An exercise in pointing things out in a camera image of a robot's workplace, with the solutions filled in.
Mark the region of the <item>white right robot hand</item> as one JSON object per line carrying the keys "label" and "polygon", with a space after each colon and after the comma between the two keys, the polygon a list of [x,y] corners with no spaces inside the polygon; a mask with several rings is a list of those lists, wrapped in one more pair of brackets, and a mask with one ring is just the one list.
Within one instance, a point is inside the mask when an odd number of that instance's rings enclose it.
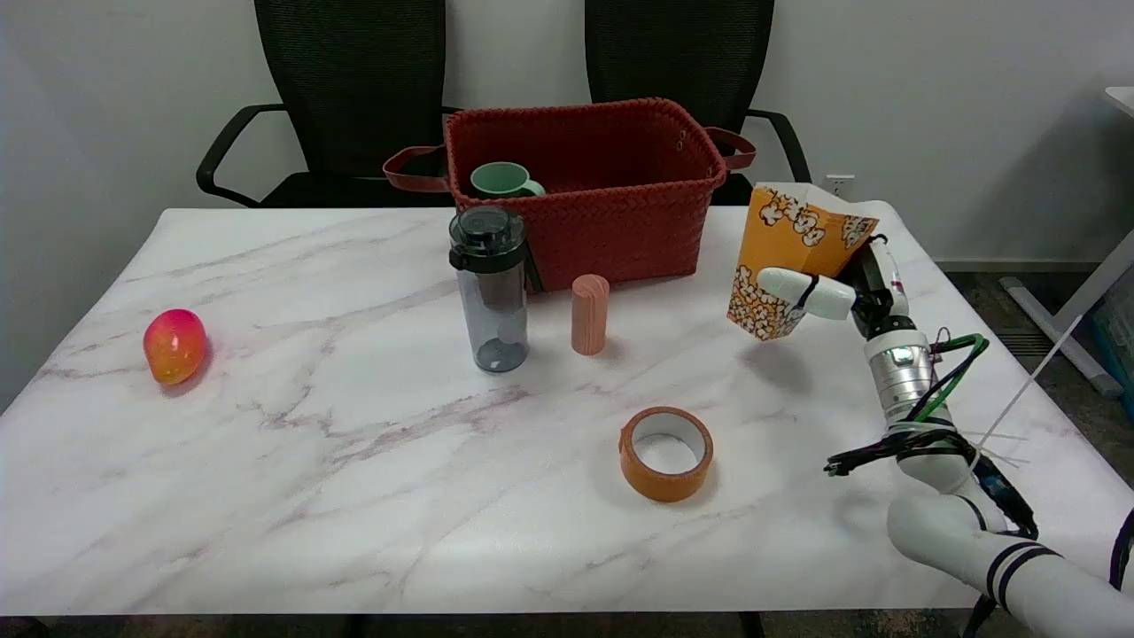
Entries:
{"label": "white right robot hand", "polygon": [[837,277],[765,267],[758,271],[758,286],[798,314],[835,322],[853,318],[858,334],[868,340],[915,327],[897,263],[882,233],[855,250]]}

